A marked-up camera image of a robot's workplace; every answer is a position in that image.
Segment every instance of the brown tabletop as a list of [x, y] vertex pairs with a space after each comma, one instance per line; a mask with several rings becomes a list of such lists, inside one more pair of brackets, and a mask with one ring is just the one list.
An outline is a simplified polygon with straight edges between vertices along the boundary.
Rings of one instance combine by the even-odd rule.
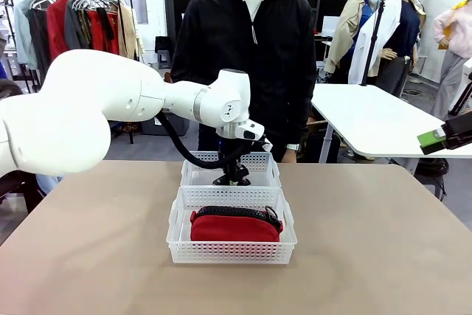
[[175, 265], [181, 164], [70, 176], [0, 247], [0, 314], [472, 313], [472, 234], [400, 167], [282, 165], [287, 266]]

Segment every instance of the red garment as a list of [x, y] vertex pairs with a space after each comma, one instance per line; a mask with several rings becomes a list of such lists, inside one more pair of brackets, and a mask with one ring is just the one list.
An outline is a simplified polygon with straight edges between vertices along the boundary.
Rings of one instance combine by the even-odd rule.
[[92, 48], [97, 51], [104, 51], [119, 55], [118, 46], [118, 15], [107, 14], [110, 25], [113, 29], [114, 38], [112, 40], [107, 39], [105, 32], [103, 31], [100, 17], [96, 11], [88, 11], [88, 16], [91, 22], [91, 41]]
[[49, 36], [49, 50], [51, 61], [61, 53], [69, 50], [64, 37], [66, 5], [69, 0], [56, 0], [47, 8], [47, 32]]

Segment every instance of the wristwatch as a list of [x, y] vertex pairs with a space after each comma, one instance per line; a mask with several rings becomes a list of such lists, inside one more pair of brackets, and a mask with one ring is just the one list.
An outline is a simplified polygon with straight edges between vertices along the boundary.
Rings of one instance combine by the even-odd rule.
[[285, 147], [290, 150], [300, 151], [300, 144], [287, 144]]

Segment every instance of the black zipper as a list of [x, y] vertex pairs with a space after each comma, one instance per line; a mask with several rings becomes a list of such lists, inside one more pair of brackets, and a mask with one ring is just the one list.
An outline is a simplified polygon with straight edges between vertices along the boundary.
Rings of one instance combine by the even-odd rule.
[[195, 219], [203, 217], [205, 215], [222, 215], [226, 217], [247, 217], [259, 219], [272, 225], [277, 231], [280, 231], [280, 221], [275, 210], [269, 206], [265, 206], [265, 212], [259, 210], [250, 210], [249, 208], [237, 208], [237, 207], [219, 207], [219, 206], [207, 206], [200, 208], [197, 212]]

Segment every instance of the black pole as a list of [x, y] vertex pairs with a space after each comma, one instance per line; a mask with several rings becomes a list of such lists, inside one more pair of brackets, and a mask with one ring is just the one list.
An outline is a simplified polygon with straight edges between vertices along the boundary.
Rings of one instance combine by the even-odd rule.
[[372, 40], [370, 42], [369, 54], [367, 56], [366, 68], [364, 70], [364, 76], [362, 77], [362, 86], [367, 84], [367, 75], [369, 75], [370, 62], [372, 61], [372, 56], [374, 55], [375, 42], [377, 42], [378, 28], [381, 25], [382, 14], [385, 9], [385, 1], [382, 0], [380, 7], [378, 8], [378, 17], [377, 22], [375, 22], [374, 33], [372, 34]]

